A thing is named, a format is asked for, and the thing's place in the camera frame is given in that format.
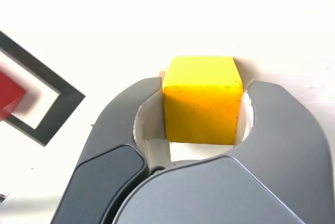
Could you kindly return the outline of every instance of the gray plastic housing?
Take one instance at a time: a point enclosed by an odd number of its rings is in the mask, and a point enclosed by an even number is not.
[[[102,111],[52,224],[111,223],[126,196],[150,175],[132,130],[139,107],[160,87],[160,77],[141,80]]]
[[[142,80],[104,109],[53,224],[335,223],[326,137],[302,104],[271,83],[248,88],[254,127],[239,146],[149,177],[132,131],[160,85],[159,77]]]
[[[254,126],[225,154],[145,180],[113,224],[335,223],[332,163],[313,115],[279,85],[248,88]]]

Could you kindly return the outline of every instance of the red block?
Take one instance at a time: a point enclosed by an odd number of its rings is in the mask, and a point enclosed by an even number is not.
[[[26,91],[0,71],[0,121],[13,113]]]

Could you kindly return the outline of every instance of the yellow block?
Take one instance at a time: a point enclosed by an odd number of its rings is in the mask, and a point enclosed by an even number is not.
[[[167,139],[234,144],[242,93],[233,58],[174,58],[163,81]]]

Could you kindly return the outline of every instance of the black square outline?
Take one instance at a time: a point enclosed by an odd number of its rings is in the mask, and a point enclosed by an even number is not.
[[[42,146],[45,146],[74,112],[85,95],[11,40],[1,30],[0,51],[12,57],[22,67],[27,68],[34,75],[60,92],[36,129],[33,129],[14,115],[10,115],[5,119],[8,124],[37,141]]]

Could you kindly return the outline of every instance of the yellow cube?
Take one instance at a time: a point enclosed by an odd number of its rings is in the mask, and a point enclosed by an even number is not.
[[[163,81],[172,142],[234,144],[243,85],[231,57],[176,57]]]

